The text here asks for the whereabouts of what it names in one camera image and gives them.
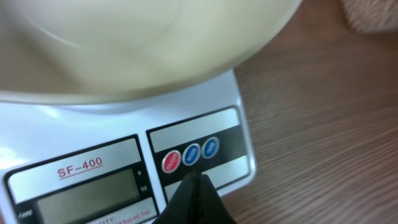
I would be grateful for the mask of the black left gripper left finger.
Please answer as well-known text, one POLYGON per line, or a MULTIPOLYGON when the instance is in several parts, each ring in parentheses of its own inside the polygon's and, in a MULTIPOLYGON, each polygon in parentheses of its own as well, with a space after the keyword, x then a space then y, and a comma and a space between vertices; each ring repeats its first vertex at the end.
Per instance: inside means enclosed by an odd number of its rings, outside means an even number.
POLYGON ((197 173, 188 173, 153 224, 194 224, 197 173))

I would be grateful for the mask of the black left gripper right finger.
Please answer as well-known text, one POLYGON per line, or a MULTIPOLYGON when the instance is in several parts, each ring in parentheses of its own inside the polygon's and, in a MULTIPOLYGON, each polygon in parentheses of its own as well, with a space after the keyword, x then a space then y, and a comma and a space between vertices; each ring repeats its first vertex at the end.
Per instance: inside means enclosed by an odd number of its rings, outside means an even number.
POLYGON ((196 212, 198 223, 236 224, 210 178, 205 174, 198 177, 196 212))

